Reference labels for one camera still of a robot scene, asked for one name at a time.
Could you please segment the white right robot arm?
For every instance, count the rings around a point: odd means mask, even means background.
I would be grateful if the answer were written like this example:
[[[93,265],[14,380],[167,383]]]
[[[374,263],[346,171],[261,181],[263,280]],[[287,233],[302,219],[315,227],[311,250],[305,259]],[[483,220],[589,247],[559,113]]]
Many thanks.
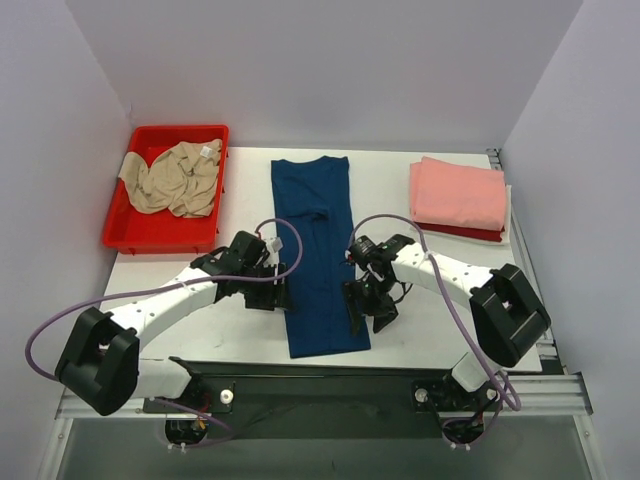
[[[505,368],[515,367],[551,326],[551,318],[522,270],[510,263],[495,269],[467,264],[428,251],[413,239],[396,234],[375,244],[367,236],[351,242],[346,263],[363,276],[347,281],[342,291],[350,329],[357,334],[364,316],[379,333],[399,315],[390,291],[419,287],[443,298],[468,352],[443,383],[448,404],[465,408],[479,390]]]

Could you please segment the blue t-shirt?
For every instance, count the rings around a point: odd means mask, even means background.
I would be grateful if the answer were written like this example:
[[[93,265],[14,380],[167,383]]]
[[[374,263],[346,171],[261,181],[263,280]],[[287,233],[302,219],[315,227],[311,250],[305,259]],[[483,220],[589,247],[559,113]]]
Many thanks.
[[[358,332],[351,333],[351,320],[342,286],[355,279],[355,268],[345,262],[345,251],[353,230],[350,202],[349,161],[346,157],[321,157],[294,163],[271,162],[271,184],[275,216],[298,231],[278,224],[283,242],[280,261],[292,265],[287,277],[293,308],[285,313],[292,358],[366,351],[371,348],[363,317]]]

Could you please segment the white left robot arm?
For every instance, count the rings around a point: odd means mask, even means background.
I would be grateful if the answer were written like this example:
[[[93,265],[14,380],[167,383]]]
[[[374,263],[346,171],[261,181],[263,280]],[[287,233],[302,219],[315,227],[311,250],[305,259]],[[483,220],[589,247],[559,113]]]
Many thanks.
[[[230,246],[197,257],[147,298],[106,312],[84,310],[55,378],[102,416],[134,398],[161,397],[179,411],[195,409],[202,399],[200,373],[176,356],[143,358],[143,350],[185,317],[235,294],[248,309],[291,308],[284,277],[290,267],[272,261],[282,247],[278,237],[241,231]]]

